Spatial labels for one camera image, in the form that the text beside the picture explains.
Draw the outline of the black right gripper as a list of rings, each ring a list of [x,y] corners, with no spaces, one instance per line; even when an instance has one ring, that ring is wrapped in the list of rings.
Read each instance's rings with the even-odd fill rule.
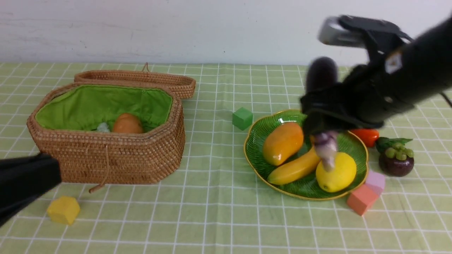
[[[384,67],[356,67],[343,82],[300,98],[307,135],[380,128],[389,118],[414,107],[414,73],[410,66],[388,73]]]

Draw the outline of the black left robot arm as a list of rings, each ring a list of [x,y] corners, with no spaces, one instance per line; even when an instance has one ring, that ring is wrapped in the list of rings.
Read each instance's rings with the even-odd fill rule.
[[[0,160],[0,225],[62,182],[60,165],[49,154]]]

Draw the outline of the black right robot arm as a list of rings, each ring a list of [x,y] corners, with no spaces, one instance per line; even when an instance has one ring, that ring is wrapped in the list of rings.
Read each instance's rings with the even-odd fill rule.
[[[343,81],[337,80],[332,59],[311,63],[300,98],[307,135],[381,128],[389,118],[451,88],[451,19],[412,39],[389,21],[332,16],[324,20],[318,40],[364,48],[369,61]]]

